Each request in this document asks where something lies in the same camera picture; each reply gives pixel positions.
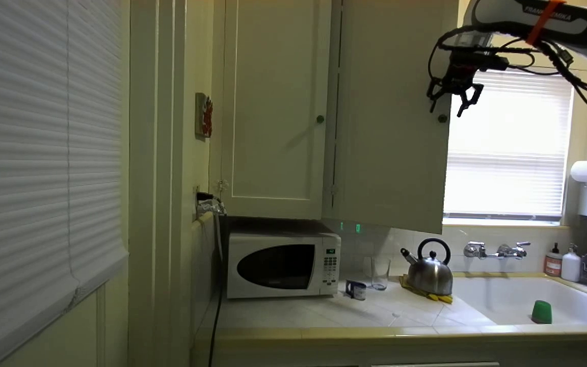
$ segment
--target kettle handle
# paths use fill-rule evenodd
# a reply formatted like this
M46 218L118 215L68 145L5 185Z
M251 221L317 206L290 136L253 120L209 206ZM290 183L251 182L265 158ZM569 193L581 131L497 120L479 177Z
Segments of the kettle handle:
M422 259L422 247L427 245L427 243L440 243L440 245L441 245L441 249L444 249L444 261L441 261L441 265L449 265L452 255L450 255L450 247L449 247L441 239L425 239L425 240L422 240L422 243L417 245L417 259Z

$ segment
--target faucet handle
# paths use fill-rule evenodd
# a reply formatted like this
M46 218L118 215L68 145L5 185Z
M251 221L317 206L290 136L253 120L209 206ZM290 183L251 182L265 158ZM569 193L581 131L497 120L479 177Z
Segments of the faucet handle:
M463 249L464 256L486 256L485 255L485 243L483 240L468 240L468 245L464 245Z
M525 247L530 247L530 240L518 240L512 249L510 255L512 256L525 256Z

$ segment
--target upper cabinet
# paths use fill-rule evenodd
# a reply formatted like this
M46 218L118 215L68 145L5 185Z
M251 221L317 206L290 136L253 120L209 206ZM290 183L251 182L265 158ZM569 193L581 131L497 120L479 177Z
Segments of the upper cabinet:
M427 57L457 0L344 0L325 215L438 232L449 98L429 113Z
M320 218L330 0L226 0L220 171L227 213Z
M450 106L429 113L427 55L457 0L226 0L220 18L227 213L440 230Z

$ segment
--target white cabinet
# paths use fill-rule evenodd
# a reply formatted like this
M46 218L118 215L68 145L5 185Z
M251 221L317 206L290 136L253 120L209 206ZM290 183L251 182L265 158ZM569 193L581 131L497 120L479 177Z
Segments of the white cabinet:
M449 103L429 115L425 64L457 0L223 5L211 185L227 213L440 230Z
M226 0L220 177L227 213L320 218L330 0Z
M325 215L436 232L449 145L438 116L450 115L449 98L429 115L427 55L457 26L457 0L344 0L340 25Z

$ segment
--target bottle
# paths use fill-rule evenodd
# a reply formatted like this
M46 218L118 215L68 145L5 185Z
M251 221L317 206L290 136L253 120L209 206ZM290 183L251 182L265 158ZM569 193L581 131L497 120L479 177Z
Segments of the bottle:
M569 250L562 256L561 277L569 280L569 281L579 281L579 274L581 274L581 256L576 253Z
M559 250L559 243L553 243L551 250L543 255L541 272L549 277L561 277L562 256Z

